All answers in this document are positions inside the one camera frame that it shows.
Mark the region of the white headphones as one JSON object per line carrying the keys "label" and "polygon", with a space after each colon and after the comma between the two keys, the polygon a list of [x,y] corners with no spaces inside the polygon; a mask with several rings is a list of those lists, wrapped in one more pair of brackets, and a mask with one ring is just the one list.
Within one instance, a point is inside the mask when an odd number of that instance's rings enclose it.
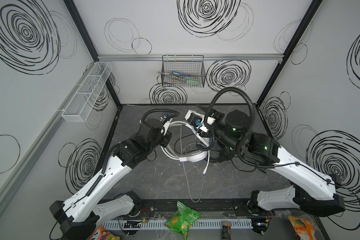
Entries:
{"label": "white headphones", "polygon": [[[183,169],[184,169],[184,173],[185,173],[185,177],[186,177],[186,182],[187,182],[187,188],[188,188],[188,193],[189,193],[189,197],[190,200],[193,203],[199,203],[201,201],[201,197],[202,197],[202,193],[204,190],[204,182],[205,182],[205,175],[207,173],[208,167],[210,165],[211,162],[211,151],[202,151],[202,150],[197,150],[197,151],[189,151],[188,147],[193,146],[193,145],[197,145],[197,144],[202,144],[203,147],[209,147],[209,140],[205,140],[204,138],[202,138],[197,131],[194,129],[194,127],[192,127],[189,123],[185,122],[185,121],[168,121],[166,123],[164,123],[164,133],[167,134],[169,132],[169,129],[171,127],[180,127],[180,153],[176,153],[175,148],[172,148],[171,146],[169,147],[161,147],[162,152],[171,160],[175,160],[178,161],[180,163],[182,163]],[[194,136],[195,140],[191,143],[191,140],[189,140],[188,142],[183,144],[183,127],[186,127],[188,129],[190,129],[192,131],[192,133],[190,134],[190,136]],[[196,162],[202,161],[204,159],[207,159],[207,163],[205,168],[201,171],[197,166],[196,166]],[[197,200],[195,200],[192,197],[191,194],[191,188],[190,188],[190,182],[188,179],[188,175],[187,175],[187,170],[185,167],[185,162],[189,162],[192,164],[193,167],[195,167],[197,169],[197,171],[201,174],[202,176],[202,186],[200,189],[200,194],[199,194],[199,198]]]}

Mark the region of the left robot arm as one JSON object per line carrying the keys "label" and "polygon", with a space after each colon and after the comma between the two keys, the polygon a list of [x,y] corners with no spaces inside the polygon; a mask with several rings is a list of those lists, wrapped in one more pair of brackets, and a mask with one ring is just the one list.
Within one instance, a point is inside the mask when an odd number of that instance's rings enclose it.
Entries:
{"label": "left robot arm", "polygon": [[137,216],[142,200],[133,192],[102,198],[156,147],[166,147],[171,140],[170,120],[179,116],[171,109],[153,109],[141,118],[138,132],[112,146],[102,168],[75,194],[64,202],[55,201],[50,211],[62,232],[62,240],[87,240],[103,223],[120,216]]}

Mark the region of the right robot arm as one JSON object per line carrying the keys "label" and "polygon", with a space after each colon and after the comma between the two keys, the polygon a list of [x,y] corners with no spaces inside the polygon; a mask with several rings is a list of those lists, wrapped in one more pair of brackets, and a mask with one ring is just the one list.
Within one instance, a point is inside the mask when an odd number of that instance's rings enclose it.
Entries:
{"label": "right robot arm", "polygon": [[[214,142],[217,138],[217,129],[212,127],[208,123],[208,117],[213,109],[213,106],[217,102],[217,100],[227,92],[233,92],[237,93],[239,96],[241,96],[245,102],[247,103],[247,106],[250,111],[250,123],[248,125],[248,129],[245,130],[241,136],[240,140],[234,144],[233,148],[230,148],[230,150],[234,151],[234,153],[237,155],[237,157],[245,164],[255,167],[259,170],[273,170],[281,172],[280,175],[284,176],[285,178],[293,181],[294,184],[299,186],[300,188],[304,189],[305,191],[308,190],[308,187],[311,186],[314,193],[318,193],[319,190],[325,190],[329,192],[329,194],[332,195],[331,201],[335,200],[341,200],[337,194],[336,189],[346,189],[349,192],[351,192],[357,199],[360,207],[360,198],[356,195],[354,191],[352,191],[349,188],[343,187],[340,184],[337,184],[335,180],[333,180],[330,176],[324,177],[323,173],[320,173],[313,168],[309,167],[305,163],[296,160],[294,156],[290,155],[288,151],[286,151],[282,147],[278,147],[278,154],[284,159],[284,161],[278,160],[276,163],[273,163],[271,165],[258,165],[257,162],[260,161],[260,157],[256,157],[252,155],[250,152],[248,152],[246,149],[243,149],[243,146],[246,141],[249,140],[250,134],[252,133],[253,126],[255,123],[255,106],[249,96],[242,90],[234,87],[228,87],[220,90],[213,98],[207,109],[205,110],[205,117],[204,117],[204,125],[209,130],[209,133],[211,133],[212,139],[210,140],[210,145],[208,147],[199,147],[202,151],[207,151],[211,149],[214,145]],[[345,228],[339,224],[336,224],[339,228],[347,231],[355,231],[360,227],[359,224],[354,228]]]}

